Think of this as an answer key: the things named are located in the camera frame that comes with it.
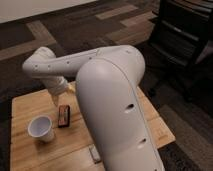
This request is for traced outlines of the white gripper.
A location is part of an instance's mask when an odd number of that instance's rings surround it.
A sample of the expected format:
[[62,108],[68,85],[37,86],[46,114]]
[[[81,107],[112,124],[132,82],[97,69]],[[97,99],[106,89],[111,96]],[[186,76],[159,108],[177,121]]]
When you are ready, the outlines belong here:
[[52,95],[51,98],[55,106],[59,105],[58,95],[64,93],[67,88],[70,92],[75,93],[75,88],[71,84],[68,84],[68,81],[64,77],[49,78],[46,83],[46,88]]

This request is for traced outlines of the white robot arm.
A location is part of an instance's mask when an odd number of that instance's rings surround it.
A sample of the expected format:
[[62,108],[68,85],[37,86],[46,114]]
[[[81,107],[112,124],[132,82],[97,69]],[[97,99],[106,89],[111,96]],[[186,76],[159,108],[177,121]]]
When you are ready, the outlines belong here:
[[107,46],[58,57],[40,47],[22,68],[52,95],[75,78],[78,105],[106,171],[165,171],[137,94],[145,72],[137,48]]

